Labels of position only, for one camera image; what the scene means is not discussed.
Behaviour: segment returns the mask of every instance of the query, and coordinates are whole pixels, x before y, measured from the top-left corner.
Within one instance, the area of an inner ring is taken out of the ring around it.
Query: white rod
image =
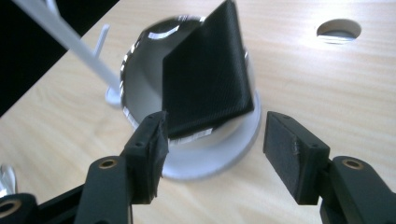
[[[52,12],[52,14],[54,14],[56,17],[61,17],[55,0],[46,0],[46,3],[49,11]]]
[[[120,81],[111,70],[97,59],[62,17],[54,16],[41,1],[12,0],[35,22],[54,37],[64,48],[73,50],[111,89],[120,92]]]
[[[102,50],[102,47],[103,47],[103,44],[104,44],[104,42],[105,42],[105,39],[106,39],[106,36],[107,36],[107,32],[108,32],[108,29],[110,28],[110,25],[108,25],[108,24],[105,24],[104,26],[103,26],[103,28],[102,28],[102,32],[100,33],[100,35],[99,35],[99,39],[98,39],[98,42],[97,42],[97,44],[96,44],[96,48],[95,48],[95,50],[93,51],[93,55],[96,57],[96,58],[99,58],[99,54],[100,54],[100,51]]]

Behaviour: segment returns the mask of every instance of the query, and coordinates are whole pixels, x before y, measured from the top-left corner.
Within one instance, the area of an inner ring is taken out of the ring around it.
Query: black sponge
[[[236,8],[225,1],[163,59],[163,110],[179,138],[254,109]]]

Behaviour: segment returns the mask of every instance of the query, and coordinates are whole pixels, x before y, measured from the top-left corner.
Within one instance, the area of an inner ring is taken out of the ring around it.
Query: wooden table
[[[140,32],[179,14],[208,15],[221,1],[117,3],[84,37],[92,48],[111,25],[101,58],[115,72]],[[135,223],[320,223],[319,206],[299,206],[262,153],[266,111],[287,114],[331,148],[369,162],[396,191],[396,3],[238,1],[245,45],[262,99],[262,128],[235,166],[205,180],[162,179]],[[319,41],[318,27],[352,19],[361,35],[345,45]],[[107,105],[106,84],[66,53],[0,119],[0,161],[20,192],[39,203],[85,181],[89,165],[118,155],[133,133]]]

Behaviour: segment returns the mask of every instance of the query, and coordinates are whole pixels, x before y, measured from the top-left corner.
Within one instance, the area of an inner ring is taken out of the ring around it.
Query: round white base
[[[195,149],[169,147],[163,176],[175,180],[194,180],[214,175],[237,163],[250,150],[262,122],[262,106],[257,92],[254,111],[243,118],[236,130],[221,142]]]

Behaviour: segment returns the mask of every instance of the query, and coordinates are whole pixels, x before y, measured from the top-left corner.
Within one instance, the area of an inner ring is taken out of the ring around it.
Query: silver object
[[[204,21],[194,16],[160,21],[144,30],[125,55],[120,68],[121,103],[135,129],[145,116],[162,110],[163,57]],[[247,53],[245,59],[254,111],[227,121],[213,132],[170,141],[163,176],[176,180],[211,176],[250,150],[261,126],[262,109]]]
[[[0,166],[0,198],[16,192],[14,170],[10,165],[2,164]]]

